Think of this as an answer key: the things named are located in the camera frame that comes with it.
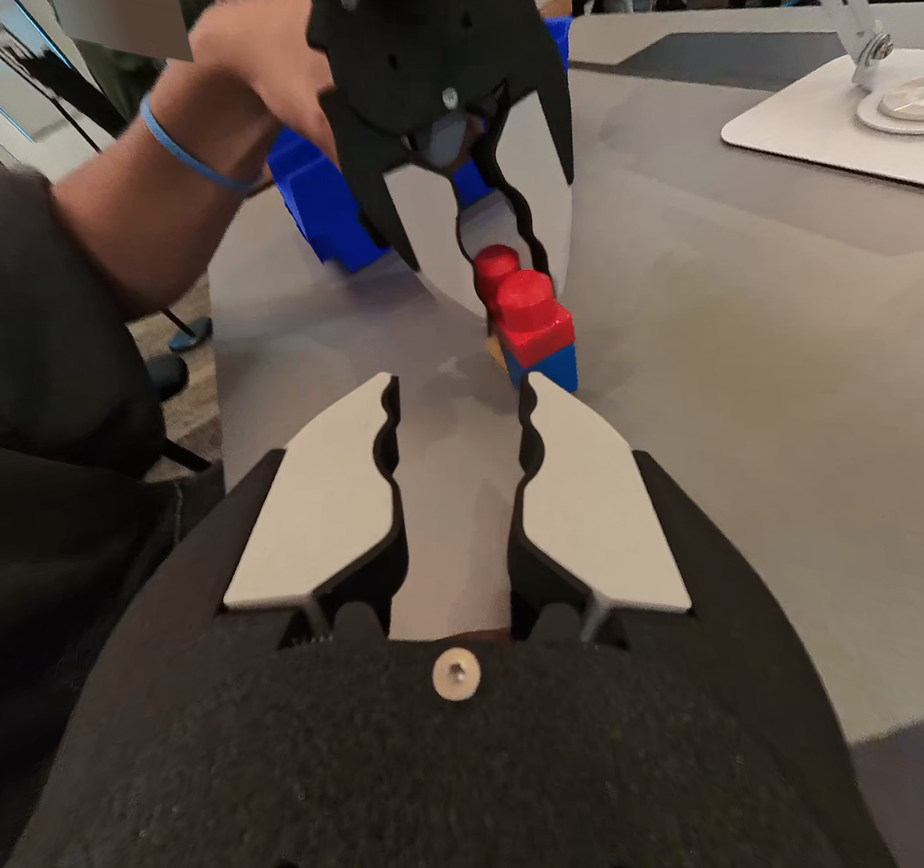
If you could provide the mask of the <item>blue wristband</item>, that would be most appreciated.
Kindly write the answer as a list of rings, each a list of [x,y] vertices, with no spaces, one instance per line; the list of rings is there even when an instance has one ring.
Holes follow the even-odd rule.
[[[189,169],[197,176],[224,191],[234,192],[238,195],[251,195],[265,184],[265,178],[263,176],[259,176],[251,181],[243,181],[225,176],[188,153],[177,144],[161,126],[152,111],[150,99],[151,94],[147,92],[141,100],[139,117],[145,129],[154,138],[157,145],[164,149],[171,158],[174,158],[184,168]]]

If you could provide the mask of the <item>black office chair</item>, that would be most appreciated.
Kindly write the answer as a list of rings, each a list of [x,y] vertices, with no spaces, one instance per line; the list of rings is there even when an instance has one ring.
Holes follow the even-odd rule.
[[[146,368],[160,404],[165,405],[167,401],[187,389],[190,369],[183,356],[211,341],[214,325],[209,316],[199,317],[187,323],[169,309],[161,310],[161,314],[177,331],[169,340],[168,353],[147,360]],[[205,472],[212,466],[208,460],[169,437],[165,438],[161,455],[194,474]]]

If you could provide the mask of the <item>grey desk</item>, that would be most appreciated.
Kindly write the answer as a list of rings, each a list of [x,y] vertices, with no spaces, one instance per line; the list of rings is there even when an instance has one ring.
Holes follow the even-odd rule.
[[[580,397],[783,607],[850,741],[922,721],[922,192],[724,145],[754,90],[570,71]],[[400,380],[410,573],[392,635],[507,620],[516,397],[396,257],[322,265],[277,192],[209,269],[225,480]]]

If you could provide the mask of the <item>blue plastic bin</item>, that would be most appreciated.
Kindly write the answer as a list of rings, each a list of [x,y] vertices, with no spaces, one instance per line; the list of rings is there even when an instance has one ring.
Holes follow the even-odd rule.
[[[286,209],[320,261],[336,261],[354,273],[390,251],[365,229],[341,172],[312,143],[283,130],[268,166]]]

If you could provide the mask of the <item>person's left forearm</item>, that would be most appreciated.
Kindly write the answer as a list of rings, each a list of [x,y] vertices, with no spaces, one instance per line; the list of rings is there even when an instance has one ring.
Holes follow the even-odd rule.
[[[246,198],[180,161],[144,117],[50,196],[127,319],[168,309],[191,289]]]

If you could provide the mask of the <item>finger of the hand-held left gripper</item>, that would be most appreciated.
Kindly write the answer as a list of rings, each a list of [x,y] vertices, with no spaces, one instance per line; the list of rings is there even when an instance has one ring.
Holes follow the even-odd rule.
[[[478,253],[479,240],[488,237],[498,201],[486,197],[461,210],[449,178],[412,163],[385,174],[385,186],[410,243],[421,283],[441,302],[455,304],[479,321],[487,321],[470,252]]]
[[[521,266],[550,278],[560,298],[571,253],[573,176],[563,167],[539,92],[515,101],[504,92],[501,98],[496,117],[471,149],[489,188],[475,207],[471,250],[509,246]]]

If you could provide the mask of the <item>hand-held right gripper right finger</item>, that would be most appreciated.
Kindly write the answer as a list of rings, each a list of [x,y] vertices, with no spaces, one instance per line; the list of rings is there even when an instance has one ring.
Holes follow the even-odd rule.
[[[684,615],[692,600],[626,439],[546,376],[519,388],[508,538],[511,626],[525,639],[565,605],[591,641],[616,609]]]

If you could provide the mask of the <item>person's dark clothing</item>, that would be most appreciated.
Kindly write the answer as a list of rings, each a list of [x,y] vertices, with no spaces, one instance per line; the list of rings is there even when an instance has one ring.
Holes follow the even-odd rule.
[[[1,187],[1,858],[135,595],[222,500],[214,466],[146,480],[165,421],[121,309],[42,175]]]

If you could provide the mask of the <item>red two-stud block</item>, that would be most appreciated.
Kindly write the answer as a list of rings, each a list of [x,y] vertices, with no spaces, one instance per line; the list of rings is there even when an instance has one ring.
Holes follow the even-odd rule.
[[[473,267],[489,335],[525,367],[575,343],[573,317],[558,301],[551,279],[522,267],[516,250],[490,245],[476,255]]]

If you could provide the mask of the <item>person's left hand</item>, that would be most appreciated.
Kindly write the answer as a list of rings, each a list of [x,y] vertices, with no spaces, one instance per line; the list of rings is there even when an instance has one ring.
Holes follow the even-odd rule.
[[[320,102],[333,78],[308,45],[311,14],[311,0],[231,0],[202,14],[192,62],[171,62],[146,101],[181,160],[244,192],[285,127],[338,165]]]

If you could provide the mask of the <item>blue toy block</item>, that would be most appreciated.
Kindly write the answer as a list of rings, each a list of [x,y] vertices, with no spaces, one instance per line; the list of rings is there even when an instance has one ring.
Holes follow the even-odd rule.
[[[560,348],[528,367],[521,364],[505,347],[501,347],[501,351],[506,372],[515,390],[520,389],[523,377],[533,373],[545,376],[567,392],[574,393],[578,389],[578,365],[574,343]]]

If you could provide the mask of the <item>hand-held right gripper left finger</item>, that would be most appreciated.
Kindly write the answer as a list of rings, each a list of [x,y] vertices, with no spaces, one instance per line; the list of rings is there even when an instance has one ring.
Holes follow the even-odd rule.
[[[298,609],[316,638],[342,607],[372,608],[386,636],[409,571],[397,376],[377,374],[287,444],[235,572],[228,611]]]

